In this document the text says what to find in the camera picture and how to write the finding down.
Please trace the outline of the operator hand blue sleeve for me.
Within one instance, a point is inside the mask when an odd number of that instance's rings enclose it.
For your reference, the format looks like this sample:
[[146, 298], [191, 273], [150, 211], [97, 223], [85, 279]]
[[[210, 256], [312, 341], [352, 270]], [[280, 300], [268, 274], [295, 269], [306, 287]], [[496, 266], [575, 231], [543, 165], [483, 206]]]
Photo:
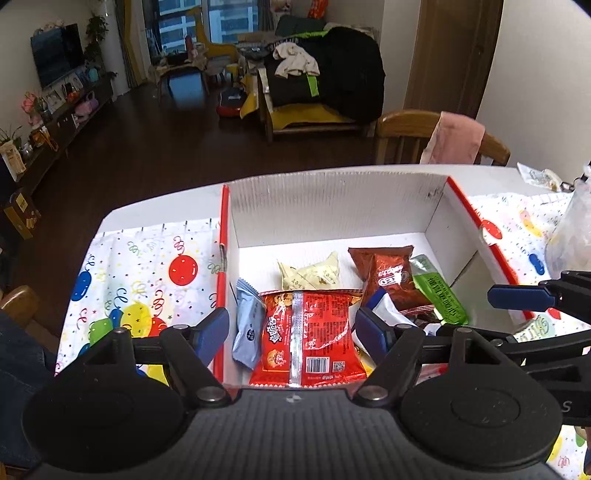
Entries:
[[583, 472], [585, 473], [585, 475], [590, 476], [591, 475], [591, 428], [590, 427], [585, 427], [585, 434], [586, 434], [586, 440], [587, 440], [587, 450], [585, 453], [585, 457], [584, 457], [584, 462], [583, 462]]

